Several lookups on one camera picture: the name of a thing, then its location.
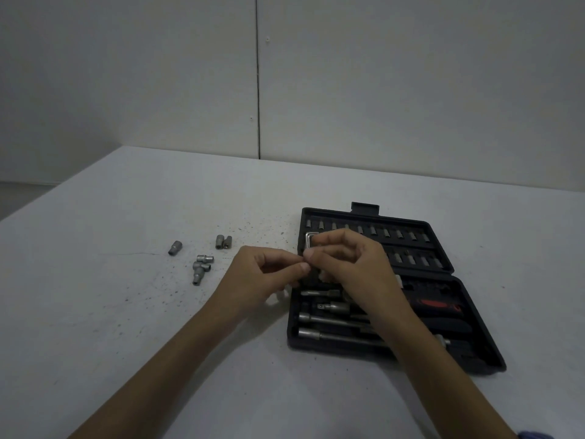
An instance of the floor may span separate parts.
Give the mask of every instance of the floor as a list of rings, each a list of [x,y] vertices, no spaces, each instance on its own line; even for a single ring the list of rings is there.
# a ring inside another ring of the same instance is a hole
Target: floor
[[[53,185],[0,182],[0,220],[52,190]]]

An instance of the person's left hand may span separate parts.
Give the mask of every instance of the person's left hand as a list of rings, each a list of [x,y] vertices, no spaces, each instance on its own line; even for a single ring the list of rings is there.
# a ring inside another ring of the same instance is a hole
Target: person's left hand
[[[302,257],[283,249],[242,246],[205,306],[239,322],[310,270]]]

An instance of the hand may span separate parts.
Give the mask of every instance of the hand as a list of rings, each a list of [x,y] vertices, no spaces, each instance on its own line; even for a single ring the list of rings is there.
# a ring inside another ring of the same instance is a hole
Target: hand
[[[323,232],[312,243],[321,246],[306,249],[305,260],[339,282],[374,327],[414,316],[380,243],[350,229]]]
[[[310,270],[302,257],[283,249],[242,246],[205,306],[239,323],[271,294]]]

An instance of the open toolbox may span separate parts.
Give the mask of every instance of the open toolbox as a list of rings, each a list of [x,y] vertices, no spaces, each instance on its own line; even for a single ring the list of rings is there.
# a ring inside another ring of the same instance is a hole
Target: open toolbox
[[[352,212],[303,208],[298,237],[349,228],[381,243],[414,312],[466,371],[489,375],[506,370],[503,357],[461,280],[427,222],[384,217],[380,207],[352,203]],[[287,338],[292,348],[370,359],[393,358],[371,330],[367,315],[340,284],[324,283],[314,270],[292,290]]]

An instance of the white table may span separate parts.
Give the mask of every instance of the white table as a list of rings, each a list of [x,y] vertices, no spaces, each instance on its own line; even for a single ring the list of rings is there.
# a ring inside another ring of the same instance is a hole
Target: white table
[[[508,364],[474,380],[512,428],[582,437],[585,194],[133,147],[0,222],[2,436],[68,435],[201,308],[239,246],[294,251],[304,206],[352,201],[432,225]],[[200,287],[197,253],[216,257]],[[273,299],[196,373],[166,437],[434,436],[398,367],[290,350]]]

